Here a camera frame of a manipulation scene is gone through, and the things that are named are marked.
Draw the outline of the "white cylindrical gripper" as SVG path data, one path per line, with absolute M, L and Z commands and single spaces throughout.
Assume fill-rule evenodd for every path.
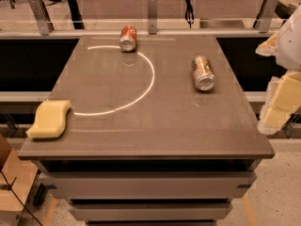
M 268 83 L 265 103 L 257 129 L 264 135 L 280 131 L 291 115 L 301 107 L 301 6 L 284 23 L 279 32 L 261 43 L 255 53 L 276 56 L 277 64 L 288 70 Z

